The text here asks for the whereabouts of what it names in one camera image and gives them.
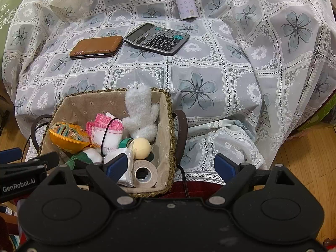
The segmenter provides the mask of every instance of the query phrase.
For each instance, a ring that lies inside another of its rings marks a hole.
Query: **cream colored ball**
[[[134,159],[145,159],[151,153],[151,144],[145,138],[135,138],[132,144]]]

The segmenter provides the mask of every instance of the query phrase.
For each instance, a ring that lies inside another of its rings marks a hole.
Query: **woven basket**
[[[51,151],[56,151],[60,156],[60,165],[65,164],[69,159],[68,153],[65,154],[56,145],[54,145],[49,136],[48,129],[56,122],[63,121],[80,125],[85,129],[86,122],[94,121],[98,113],[109,112],[117,118],[128,117],[125,106],[126,88],[122,89],[107,89],[99,91],[90,91],[84,93],[73,94],[64,98],[57,106],[53,115],[42,115],[38,117],[32,126],[32,142],[38,151],[38,154],[46,154]],[[152,163],[158,170],[158,181],[152,188],[125,188],[133,197],[153,197],[159,194],[164,194],[171,190],[173,178],[177,164],[182,158],[187,133],[187,121],[185,114],[178,110],[172,112],[172,104],[169,94],[157,88],[152,88],[152,103],[158,103],[160,110],[157,119],[158,132],[155,142],[152,144],[152,152],[154,160]],[[178,115],[180,124],[178,147],[175,151],[175,135],[174,135],[174,118]],[[42,118],[51,118],[47,129],[44,133],[43,140],[39,146],[36,141],[35,128],[38,121]]]

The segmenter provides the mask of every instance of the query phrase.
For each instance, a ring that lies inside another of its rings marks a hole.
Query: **black elastic cord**
[[[45,122],[45,123],[42,123],[40,126],[38,126],[36,129],[35,129],[35,132],[39,129],[39,128],[41,128],[41,127],[43,127],[43,126],[45,126],[45,125],[48,125],[48,122]],[[27,145],[28,145],[28,142],[29,142],[29,139],[31,138],[31,135],[28,137],[28,139],[27,139],[27,141],[26,141],[26,144],[25,144],[25,146],[24,146],[24,148],[23,148],[23,152],[22,152],[22,156],[21,156],[21,163],[22,163],[22,161],[23,161],[23,156],[24,156],[24,154],[25,154],[25,150],[26,150],[26,147],[27,147]]]
[[[187,186],[187,178],[185,177],[184,169],[180,165],[177,165],[177,168],[181,171],[185,196],[187,196],[187,198],[190,198],[189,191],[188,191],[188,186]]]
[[[101,148],[100,148],[100,149],[101,149],[101,155],[102,155],[102,156],[105,156],[105,155],[103,154],[103,144],[104,144],[105,136],[106,136],[106,134],[107,134],[107,130],[109,129],[109,126],[111,125],[112,121],[113,121],[113,120],[116,120],[116,119],[118,119],[118,118],[112,118],[111,121],[109,122],[109,124],[107,124],[106,130],[105,130],[105,133],[104,133],[104,136],[103,136],[103,140],[101,141]]]

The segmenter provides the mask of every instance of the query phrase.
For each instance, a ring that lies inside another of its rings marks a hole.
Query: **wooden floor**
[[[26,139],[14,117],[0,136],[0,150],[23,149]],[[286,141],[274,164],[281,163],[310,190],[323,206],[325,221],[318,240],[336,238],[336,132],[333,128],[314,130],[305,137]]]

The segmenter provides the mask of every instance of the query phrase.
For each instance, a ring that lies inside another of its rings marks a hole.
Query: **green plus button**
[[[174,39],[183,39],[183,37],[180,36],[180,35],[175,35],[173,38],[174,38]]]

